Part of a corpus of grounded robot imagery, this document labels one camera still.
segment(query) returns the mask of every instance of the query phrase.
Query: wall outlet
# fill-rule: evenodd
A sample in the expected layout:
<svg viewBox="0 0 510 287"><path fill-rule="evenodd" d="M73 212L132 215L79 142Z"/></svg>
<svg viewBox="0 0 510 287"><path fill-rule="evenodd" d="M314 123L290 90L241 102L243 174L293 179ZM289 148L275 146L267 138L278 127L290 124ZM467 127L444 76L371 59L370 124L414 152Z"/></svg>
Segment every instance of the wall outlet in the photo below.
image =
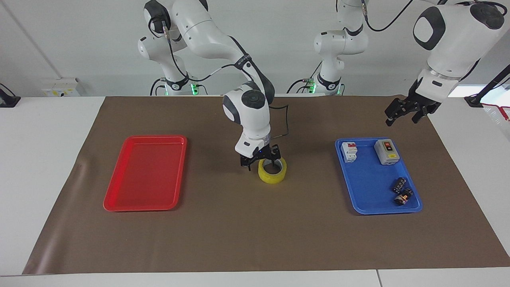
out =
<svg viewBox="0 0 510 287"><path fill-rule="evenodd" d="M53 87L55 86L55 84L44 84L42 87L41 87L41 90L42 92L44 93L44 95L46 97L56 97L54 94L53 94Z"/></svg>
<svg viewBox="0 0 510 287"><path fill-rule="evenodd" d="M76 78L62 78L47 82L41 90L47 97L80 97L85 92Z"/></svg>
<svg viewBox="0 0 510 287"><path fill-rule="evenodd" d="M81 97L83 88L80 83L55 84L53 95L57 97Z"/></svg>

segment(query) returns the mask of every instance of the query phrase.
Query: gray switch box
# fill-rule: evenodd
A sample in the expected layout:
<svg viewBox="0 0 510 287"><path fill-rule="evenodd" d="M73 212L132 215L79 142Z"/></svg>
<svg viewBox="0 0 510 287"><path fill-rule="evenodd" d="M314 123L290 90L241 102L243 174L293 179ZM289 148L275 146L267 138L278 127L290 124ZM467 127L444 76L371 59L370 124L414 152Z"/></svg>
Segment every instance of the gray switch box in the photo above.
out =
<svg viewBox="0 0 510 287"><path fill-rule="evenodd" d="M382 165L392 165L400 160L400 155L390 139L378 140L374 148Z"/></svg>

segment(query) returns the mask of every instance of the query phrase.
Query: black stand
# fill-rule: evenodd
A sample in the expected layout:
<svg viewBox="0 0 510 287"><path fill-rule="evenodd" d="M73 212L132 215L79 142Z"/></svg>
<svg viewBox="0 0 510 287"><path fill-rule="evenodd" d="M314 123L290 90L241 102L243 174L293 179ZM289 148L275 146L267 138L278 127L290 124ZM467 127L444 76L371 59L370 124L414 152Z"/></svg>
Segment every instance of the black stand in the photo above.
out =
<svg viewBox="0 0 510 287"><path fill-rule="evenodd" d="M464 97L464 100L468 103L468 105L472 108L483 108L483 105L480 103L481 98L483 98L488 92L490 92L494 87L499 84L499 82L503 81L503 79L510 75L510 65L506 66L496 77L492 79L492 81L487 84L476 96L474 97Z"/></svg>
<svg viewBox="0 0 510 287"><path fill-rule="evenodd" d="M3 102L0 102L0 108L14 108L21 99L20 97L11 97L0 89L0 98Z"/></svg>

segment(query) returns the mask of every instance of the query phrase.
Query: tape roll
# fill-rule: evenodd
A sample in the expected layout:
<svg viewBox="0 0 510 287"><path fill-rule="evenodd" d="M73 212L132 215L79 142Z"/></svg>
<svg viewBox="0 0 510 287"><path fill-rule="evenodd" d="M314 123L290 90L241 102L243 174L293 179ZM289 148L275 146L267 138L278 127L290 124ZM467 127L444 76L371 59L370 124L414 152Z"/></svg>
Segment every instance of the tape roll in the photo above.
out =
<svg viewBox="0 0 510 287"><path fill-rule="evenodd" d="M266 165L271 164L271 160L264 159L259 160L259 177L265 183L275 184L281 182L285 178L285 174L287 173L287 163L283 158L277 159L274 161L274 164L278 165L280 171L277 174L268 173L264 167Z"/></svg>

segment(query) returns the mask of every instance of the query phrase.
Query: black cable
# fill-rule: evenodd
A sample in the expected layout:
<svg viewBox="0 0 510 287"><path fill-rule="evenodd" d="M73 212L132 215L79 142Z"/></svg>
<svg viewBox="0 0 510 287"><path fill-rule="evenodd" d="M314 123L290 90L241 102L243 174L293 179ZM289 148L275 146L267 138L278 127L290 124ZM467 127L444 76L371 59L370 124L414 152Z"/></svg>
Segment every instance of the black cable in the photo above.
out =
<svg viewBox="0 0 510 287"><path fill-rule="evenodd" d="M286 93L290 93L290 90L299 82L303 82L303 79L299 79L297 81L295 81L294 83L292 83L292 85L290 85L289 89L287 90Z"/></svg>
<svg viewBox="0 0 510 287"><path fill-rule="evenodd" d="M207 92L207 88L206 88L204 85L196 85L196 87L197 87L197 88L198 88L198 87L202 87L202 88L206 91L206 94L209 94L209 93Z"/></svg>
<svg viewBox="0 0 510 287"><path fill-rule="evenodd" d="M370 23L368 23L368 14L365 15L365 22L367 23L367 26L374 32L382 32L384 30L386 30L387 28L389 28L391 25L393 25L393 23L398 19L398 17L400 17L402 15L402 13L404 13L404 11L409 7L409 5L411 5L411 3L413 2L414 0L410 0L405 6L404 8L400 11L400 13L397 14L397 16L388 24L386 25L386 27L382 28L382 29L374 29L372 26L370 26Z"/></svg>
<svg viewBox="0 0 510 287"><path fill-rule="evenodd" d="M497 89L497 88L501 87L502 85L506 84L509 80L510 80L510 77L508 79L504 80L503 82L501 82L499 85L497 85L494 88L490 89L490 90L492 91L494 89ZM472 95L469 95L468 97L472 98L472 97L474 97L474 96L476 96L478 94L479 94L479 92L475 93L475 94L472 94Z"/></svg>
<svg viewBox="0 0 510 287"><path fill-rule="evenodd" d="M159 18L159 16L154 16L154 17L152 17L152 18L149 20L148 28L149 28L149 31L150 31L150 32L151 32L151 33L152 33L152 34L153 34L156 38L161 38L161 36L158 36L158 35L154 34L154 31L150 28L150 24L152 24L152 23L154 22L154 20L156 20L156 19L161 20L161 19ZM181 73L181 75L182 75L185 79L187 79L187 80L191 80L191 78L189 77L189 75L188 75L187 73L186 73L186 74L184 74L184 72L181 70L181 68L179 67L179 65L177 65L177 61L175 60L175 56L174 56L174 54L173 54L172 44L170 43L170 41L168 41L168 46L170 46L170 54L172 55L172 61L173 61L173 64L175 65L175 67L177 68L177 70L179 71L179 73ZM199 80L194 80L194 79L193 79L193 81L194 81L194 82L203 82L203 81L207 80L208 78L210 78L210 77L211 77L214 73L218 72L219 70L224 69L224 68L226 68L226 67L230 67L230 66L235 66L235 65L234 65L234 64L228 64L228 65L222 66L220 69L218 69L218 70L216 70L216 71L214 71L214 72L210 73L210 74L209 74L209 75L207 75L205 78L203 78L203 79L199 79Z"/></svg>
<svg viewBox="0 0 510 287"><path fill-rule="evenodd" d="M179 65L177 65L177 61L175 60L175 56L173 55L173 49L172 49L172 44L171 43L168 43L168 45L170 46L170 54L172 55L172 61L173 61L173 64L175 65L175 67L177 68L177 70L179 71L179 73L181 73L181 75L183 75L183 77L185 77L186 79L188 80L193 80L193 82L203 82L205 80L207 80L208 78L210 78L213 74L215 74L216 72L218 72L219 70L221 69L224 69L226 67L232 67L232 66L235 66L234 64L228 64L228 65L225 65L225 66L222 66L220 69L210 73L209 75L207 75L205 78L203 79L190 79L190 77L187 75L187 74L184 74L183 71L181 70L181 68L179 68Z"/></svg>
<svg viewBox="0 0 510 287"><path fill-rule="evenodd" d="M150 28L150 24L152 24L152 22L154 22L154 20L156 20L156 19L160 19L160 18L159 18L159 16L154 16L154 17L152 17L152 18L149 20L149 24L147 25L147 27L149 28L150 33L154 35L154 37L156 37L156 38L161 38L161 36L158 36L158 35L154 34L154 31Z"/></svg>
<svg viewBox="0 0 510 287"><path fill-rule="evenodd" d="M475 64L471 67L471 69L469 70L469 72L467 74L464 75L464 77L462 77L459 82L461 82L463 79L467 78L471 72L473 72L473 70L475 70L476 66L478 66L478 63L480 62L480 59L476 60Z"/></svg>
<svg viewBox="0 0 510 287"><path fill-rule="evenodd" d="M502 82L501 84L499 84L499 85L495 86L494 88L492 88L491 90L497 89L497 88L501 87L502 85L506 84L508 82L508 80L510 80L510 77L508 79L504 80L504 82Z"/></svg>
<svg viewBox="0 0 510 287"><path fill-rule="evenodd" d="M308 86L306 86L306 85L303 87L300 87L299 89L297 89L296 93L299 93L299 90L301 90L301 89L303 89L303 91L301 92L301 93L303 93L306 88L308 88Z"/></svg>
<svg viewBox="0 0 510 287"><path fill-rule="evenodd" d="M508 12L508 9L506 8L506 6L501 4L501 3L492 2L492 1L480 1L480 3L485 3L485 4L489 4L489 5L493 5L493 6L497 6L497 7L502 8L503 9L503 16L505 16L506 13Z"/></svg>
<svg viewBox="0 0 510 287"><path fill-rule="evenodd" d="M157 86L157 87L156 87L156 90L154 91L154 94L155 94L155 95L158 95L158 89L159 89L159 88L165 88L165 86L164 86L164 85L159 85L159 86Z"/></svg>
<svg viewBox="0 0 510 287"><path fill-rule="evenodd" d="M152 86L150 87L150 94L149 95L152 95L152 93L154 92L154 87L156 86L156 84L158 82L161 81L161 78L158 78L157 80L155 80L153 83L152 83Z"/></svg>
<svg viewBox="0 0 510 287"><path fill-rule="evenodd" d="M312 73L312 75L310 76L310 79L313 78L313 76L315 75L315 72L317 72L317 70L319 69L320 67L320 64L322 64L322 61L320 61L320 63L317 65L317 68L315 68L315 71Z"/></svg>
<svg viewBox="0 0 510 287"><path fill-rule="evenodd" d="M280 135L276 135L276 136L272 137L271 139L275 139L275 138L279 138L279 137L288 135L289 134L289 105L284 105L284 106L281 106L281 107L271 107L271 106L269 106L269 108L273 109L273 110L285 109L285 125L287 126L287 132L286 133L280 134Z"/></svg>
<svg viewBox="0 0 510 287"><path fill-rule="evenodd" d="M252 82L254 82L254 81L255 81L255 80L253 79L253 77L252 77L250 74L248 74L248 72L247 72L247 71L245 71L243 68L241 68L241 71L243 71L243 73L245 73L245 74L246 74L246 75L250 78L250 80L251 80Z"/></svg>
<svg viewBox="0 0 510 287"><path fill-rule="evenodd" d="M345 84L340 84L340 86L344 86L344 89L342 90L342 94L340 95L340 96L342 96L342 95L344 95L344 92L345 92Z"/></svg>
<svg viewBox="0 0 510 287"><path fill-rule="evenodd" d="M9 92L12 94L12 96L13 96L13 97L15 97L15 96L16 96L16 94L14 94L14 93L11 91L11 89L9 89L6 85L4 85L4 84L2 84L2 83L0 83L0 85L1 85L2 87L4 87L5 89L7 89L7 91L9 91Z"/></svg>

